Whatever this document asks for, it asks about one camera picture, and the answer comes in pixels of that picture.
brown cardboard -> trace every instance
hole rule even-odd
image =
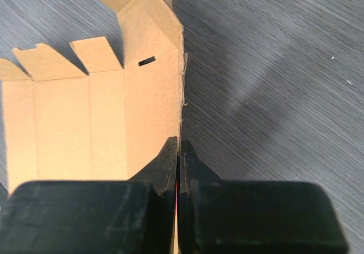
[[[180,135],[183,27],[172,0],[100,1],[117,14],[123,67],[105,37],[71,42],[88,75],[46,44],[14,49],[25,72],[0,59],[9,193],[30,180],[127,179]]]

gray carpet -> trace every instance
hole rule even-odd
[[[95,0],[0,0],[0,56],[106,35]],[[364,0],[175,0],[190,53],[183,137],[226,179],[312,181],[364,249]],[[4,181],[4,169],[1,179]]]

cardboard edge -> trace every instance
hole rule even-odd
[[[181,143],[181,139],[182,139],[182,124],[183,124],[183,107],[187,106],[188,104],[185,103],[185,99],[184,99],[184,83],[185,83],[185,74],[186,74],[186,69],[187,69],[187,63],[188,63],[188,53],[184,53],[183,56],[183,70],[182,70],[182,74],[180,75],[182,77],[181,79],[181,109],[180,109],[180,134],[179,134],[179,143]]]
[[[90,74],[123,70],[105,36],[75,40],[69,45]]]
[[[117,17],[120,18],[121,16],[123,16],[125,13],[127,13],[131,8],[133,8],[133,6],[139,2],[140,0],[130,0],[122,9],[120,9],[117,12]],[[173,0],[171,0],[171,5],[170,8],[173,9]]]
[[[154,4],[158,5],[159,16],[154,15],[154,10],[152,10],[153,7],[148,3],[148,0],[142,1],[144,2],[144,8],[147,10],[149,16],[152,18],[158,28],[177,49],[181,49],[181,44],[183,45],[183,25],[166,0],[151,0]]]
[[[31,78],[13,62],[8,59],[0,59],[0,80],[31,80]]]
[[[80,69],[73,65],[51,46],[38,43],[35,48],[13,49],[13,54],[33,81],[48,81],[84,77]]]

slot hole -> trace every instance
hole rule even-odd
[[[147,59],[144,59],[141,62],[139,62],[138,64],[139,64],[139,66],[143,66],[143,65],[146,65],[146,64],[152,63],[152,62],[155,62],[155,57],[154,56],[152,56],[150,58],[147,58]]]

corrugated cardboard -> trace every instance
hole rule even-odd
[[[100,0],[123,33],[71,47],[88,75],[46,44],[0,59],[9,193],[30,180],[123,180],[180,135],[183,27],[172,0]]]

